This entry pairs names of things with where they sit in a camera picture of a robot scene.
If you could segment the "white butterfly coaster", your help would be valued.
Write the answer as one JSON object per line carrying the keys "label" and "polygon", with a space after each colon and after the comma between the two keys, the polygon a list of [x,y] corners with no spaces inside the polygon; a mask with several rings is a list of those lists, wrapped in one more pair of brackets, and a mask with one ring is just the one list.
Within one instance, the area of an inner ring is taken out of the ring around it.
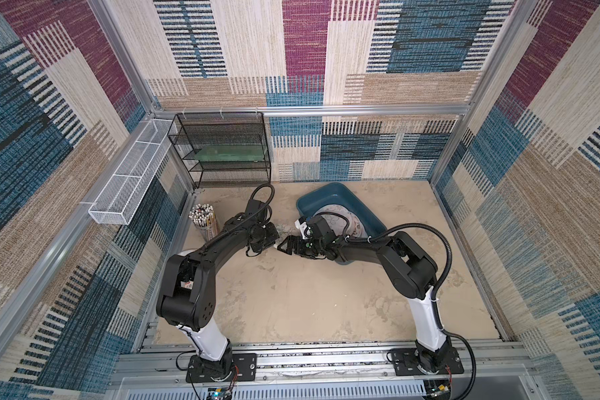
{"label": "white butterfly coaster", "polygon": [[334,231],[336,235],[350,235],[355,238],[366,238],[366,228],[357,215],[349,211],[345,206],[329,204],[317,211]]}

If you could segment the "teal plastic storage box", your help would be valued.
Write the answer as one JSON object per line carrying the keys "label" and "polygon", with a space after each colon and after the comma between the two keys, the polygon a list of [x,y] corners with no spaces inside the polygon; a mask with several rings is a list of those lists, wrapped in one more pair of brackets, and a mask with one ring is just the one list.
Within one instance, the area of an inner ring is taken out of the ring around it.
{"label": "teal plastic storage box", "polygon": [[343,184],[330,183],[302,196],[297,201],[297,209],[300,212],[300,218],[310,219],[318,216],[317,211],[329,204],[345,206],[357,215],[368,234],[366,238],[355,238],[345,234],[337,235],[331,247],[337,253],[338,258],[329,261],[335,261],[339,264],[349,264],[357,261],[379,265],[385,263],[387,256],[390,254],[387,242],[373,243],[371,241],[372,237],[379,235],[386,229],[385,225]]}

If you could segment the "green white cabbage coaster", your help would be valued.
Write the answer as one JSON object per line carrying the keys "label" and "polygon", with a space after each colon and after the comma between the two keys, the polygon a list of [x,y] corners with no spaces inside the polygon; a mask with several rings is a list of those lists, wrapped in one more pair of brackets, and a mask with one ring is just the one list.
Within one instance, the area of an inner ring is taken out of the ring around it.
{"label": "green white cabbage coaster", "polygon": [[294,249],[294,241],[295,239],[293,236],[287,236],[283,241],[281,241],[281,243],[279,243],[276,246],[276,250],[282,253],[292,255]]}

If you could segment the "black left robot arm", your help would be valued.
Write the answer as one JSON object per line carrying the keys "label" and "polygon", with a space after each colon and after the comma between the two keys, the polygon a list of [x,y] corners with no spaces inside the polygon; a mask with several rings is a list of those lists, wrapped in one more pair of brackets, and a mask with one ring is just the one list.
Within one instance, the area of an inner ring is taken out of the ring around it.
{"label": "black left robot arm", "polygon": [[171,256],[158,290],[156,314],[193,342],[200,358],[220,363],[229,353],[229,340],[213,314],[217,305],[217,274],[235,253],[256,246],[267,248],[278,237],[270,222],[271,208],[259,215],[238,214],[201,248]]}

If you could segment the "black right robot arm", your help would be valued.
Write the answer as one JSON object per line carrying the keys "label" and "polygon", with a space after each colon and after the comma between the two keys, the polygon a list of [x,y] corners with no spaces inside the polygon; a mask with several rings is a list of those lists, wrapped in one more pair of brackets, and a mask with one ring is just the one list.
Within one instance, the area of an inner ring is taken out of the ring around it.
{"label": "black right robot arm", "polygon": [[393,287],[409,302],[417,332],[415,357],[418,368],[426,374],[443,369],[452,345],[435,304],[439,288],[438,266],[407,233],[399,232],[379,239],[332,233],[307,238],[289,235],[277,250],[308,259],[381,265]]}

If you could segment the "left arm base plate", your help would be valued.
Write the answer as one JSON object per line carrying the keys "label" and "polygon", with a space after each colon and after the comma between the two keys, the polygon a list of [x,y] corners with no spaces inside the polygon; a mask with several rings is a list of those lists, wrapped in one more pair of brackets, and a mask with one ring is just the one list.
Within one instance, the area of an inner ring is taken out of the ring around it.
{"label": "left arm base plate", "polygon": [[187,383],[253,382],[256,378],[258,355],[238,353],[224,356],[219,361],[209,361],[192,356],[188,364]]}

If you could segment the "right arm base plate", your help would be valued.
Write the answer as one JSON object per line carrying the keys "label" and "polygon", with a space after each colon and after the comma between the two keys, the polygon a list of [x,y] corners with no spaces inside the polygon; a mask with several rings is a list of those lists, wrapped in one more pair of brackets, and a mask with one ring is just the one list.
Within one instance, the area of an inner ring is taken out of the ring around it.
{"label": "right arm base plate", "polygon": [[453,347],[441,348],[436,352],[426,348],[395,348],[387,352],[386,359],[399,377],[465,372],[458,351]]}

